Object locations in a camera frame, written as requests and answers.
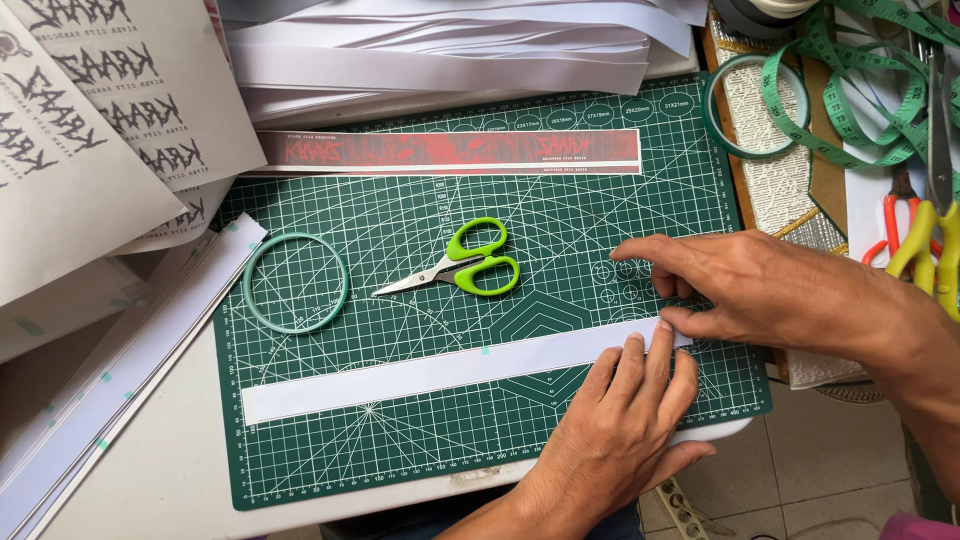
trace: yellow handle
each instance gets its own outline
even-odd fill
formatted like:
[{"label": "yellow handle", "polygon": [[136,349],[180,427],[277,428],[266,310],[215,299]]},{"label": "yellow handle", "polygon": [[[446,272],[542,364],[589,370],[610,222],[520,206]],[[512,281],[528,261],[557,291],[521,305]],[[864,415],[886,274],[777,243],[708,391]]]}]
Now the yellow handle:
[{"label": "yellow handle", "polygon": [[937,264],[937,302],[954,322],[960,323],[957,311],[957,268],[960,266],[960,209],[956,201],[950,204],[947,215],[940,218],[944,234],[944,253]]},{"label": "yellow handle", "polygon": [[887,274],[900,277],[906,265],[913,261],[913,283],[926,294],[933,296],[933,276],[936,266],[930,256],[930,237],[937,226],[937,210],[933,203],[921,201],[913,218],[910,234],[906,236],[897,252],[887,264]]}]

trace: green cutting mat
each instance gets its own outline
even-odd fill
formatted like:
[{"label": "green cutting mat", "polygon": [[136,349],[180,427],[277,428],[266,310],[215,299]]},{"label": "green cutting mat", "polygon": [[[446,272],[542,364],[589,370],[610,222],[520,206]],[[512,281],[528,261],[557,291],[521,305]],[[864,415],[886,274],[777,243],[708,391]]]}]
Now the green cutting mat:
[{"label": "green cutting mat", "polygon": [[[587,367],[246,428],[240,389],[656,315],[666,302],[653,290],[649,265],[613,264],[611,248],[651,233],[738,229],[726,156],[700,121],[705,78],[651,81],[636,98],[577,92],[345,128],[639,128],[642,175],[238,180],[221,207],[220,223],[245,211],[271,233],[321,235],[347,263],[350,295],[330,325],[300,336],[259,326],[239,285],[216,311],[234,507],[536,456]],[[384,284],[434,264],[456,227],[483,215],[499,218],[510,231],[504,253],[522,269],[510,294],[483,298],[436,283],[371,298]],[[272,320],[308,324],[325,314],[335,297],[336,270],[317,246],[292,242],[262,259],[254,296]],[[691,350],[700,363],[701,390],[681,428],[771,409],[759,350],[707,340]]]}]

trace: roll of green tape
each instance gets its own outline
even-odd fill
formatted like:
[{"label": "roll of green tape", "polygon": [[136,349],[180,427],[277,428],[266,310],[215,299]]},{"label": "roll of green tape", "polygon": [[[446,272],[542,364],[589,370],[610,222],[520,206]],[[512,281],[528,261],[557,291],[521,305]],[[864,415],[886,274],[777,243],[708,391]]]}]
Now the roll of green tape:
[{"label": "roll of green tape", "polygon": [[[702,104],[700,107],[700,114],[704,120],[704,127],[707,129],[707,133],[710,135],[710,137],[715,140],[721,148],[723,148],[728,154],[732,154],[738,158],[744,158],[747,160],[770,158],[771,156],[780,154],[787,148],[790,148],[790,146],[794,143],[792,138],[787,138],[783,144],[767,150],[748,150],[728,139],[726,135],[723,135],[723,130],[720,128],[720,119],[716,110],[716,101],[713,97],[713,90],[716,88],[717,83],[721,80],[724,74],[738,65],[753,63],[762,66],[766,62],[766,55],[747,53],[744,55],[735,56],[728,61],[725,61],[723,65],[718,67],[717,70],[710,75],[709,79],[707,79],[707,83],[704,85],[704,95],[700,100],[700,103]],[[793,68],[785,63],[781,63],[778,66],[777,72],[783,77],[783,79],[786,80],[794,95],[797,96],[798,124],[806,127],[807,124],[810,123],[810,96],[806,93],[804,81],[801,80],[800,75],[797,75],[797,72],[794,71]]]},{"label": "roll of green tape", "polygon": [[[315,242],[320,242],[327,250],[329,250],[330,253],[333,254],[333,257],[337,260],[337,263],[340,268],[340,276],[343,284],[343,287],[342,287],[343,290],[340,293],[340,298],[337,300],[336,306],[334,306],[334,308],[322,320],[308,327],[303,327],[303,328],[287,328],[274,323],[273,321],[267,319],[267,317],[265,317],[263,313],[260,312],[260,308],[257,307],[256,303],[253,301],[253,287],[252,287],[253,268],[256,267],[257,262],[260,260],[261,257],[263,257],[263,254],[266,253],[267,250],[276,246],[280,242],[285,242],[287,240],[292,240],[294,238],[307,238]],[[250,256],[250,259],[247,260],[247,267],[244,268],[243,281],[242,281],[241,287],[243,290],[243,298],[247,302],[247,308],[253,314],[253,318],[259,321],[260,324],[262,324],[263,326],[271,330],[279,331],[282,333],[292,333],[292,334],[310,333],[314,330],[319,329],[326,323],[330,322],[333,319],[333,317],[335,317],[337,313],[340,312],[340,309],[343,308],[344,303],[347,301],[347,290],[349,289],[349,277],[347,274],[347,265],[344,264],[343,258],[340,257],[340,254],[337,253],[337,250],[333,249],[333,246],[331,246],[328,242],[326,242],[326,240],[323,240],[322,238],[314,234],[284,233],[284,234],[281,234],[280,236],[275,236],[271,238],[270,240],[261,244],[260,247],[256,248],[256,250]]]}]

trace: scissor blade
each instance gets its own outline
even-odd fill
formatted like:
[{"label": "scissor blade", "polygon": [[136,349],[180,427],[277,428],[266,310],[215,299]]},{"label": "scissor blade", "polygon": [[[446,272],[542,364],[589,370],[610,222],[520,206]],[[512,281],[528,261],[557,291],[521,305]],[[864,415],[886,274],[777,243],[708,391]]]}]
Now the scissor blade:
[{"label": "scissor blade", "polygon": [[418,272],[412,274],[407,278],[400,280],[399,282],[393,282],[389,285],[377,289],[373,292],[373,297],[378,296],[387,296],[388,294],[397,294],[398,292],[407,291],[413,288],[417,288],[421,285],[433,282],[434,277],[437,275],[437,271],[434,268],[430,270],[424,270],[423,272]]},{"label": "scissor blade", "polygon": [[378,296],[387,296],[388,294],[397,294],[410,289],[415,289],[421,285],[435,282],[440,278],[438,274],[443,272],[443,270],[463,270],[464,266],[471,266],[472,263],[482,260],[483,258],[484,257],[481,255],[471,258],[464,258],[462,260],[450,260],[449,257],[444,255],[444,257],[440,259],[440,262],[438,262],[433,268],[418,272],[416,274],[411,274],[409,277],[404,278],[399,282],[393,282],[381,289],[377,289],[373,292],[373,297],[375,298]]},{"label": "scissor blade", "polygon": [[[939,57],[943,53],[930,53],[930,89],[927,96],[927,161],[925,199],[933,203],[937,213],[947,213],[952,202],[953,165],[950,161],[950,146],[947,131],[947,116],[949,110],[949,95],[951,91],[944,91],[944,83],[949,90],[953,80],[949,78],[955,74],[953,62],[950,59],[942,61]],[[944,65],[943,81],[940,79],[940,63]]]}]

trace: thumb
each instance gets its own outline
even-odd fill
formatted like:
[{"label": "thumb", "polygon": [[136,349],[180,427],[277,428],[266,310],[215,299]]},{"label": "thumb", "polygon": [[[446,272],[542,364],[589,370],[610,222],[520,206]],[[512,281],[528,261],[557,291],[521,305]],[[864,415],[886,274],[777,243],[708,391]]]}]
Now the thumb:
[{"label": "thumb", "polygon": [[660,456],[660,461],[654,467],[653,473],[647,479],[647,483],[640,489],[640,493],[646,493],[660,485],[666,479],[676,475],[683,469],[693,465],[701,458],[717,453],[717,449],[710,443],[703,441],[684,441],[666,449],[666,452]]},{"label": "thumb", "polygon": [[717,308],[708,311],[691,311],[686,307],[667,306],[660,310],[660,318],[686,337],[723,338],[722,315]]}]

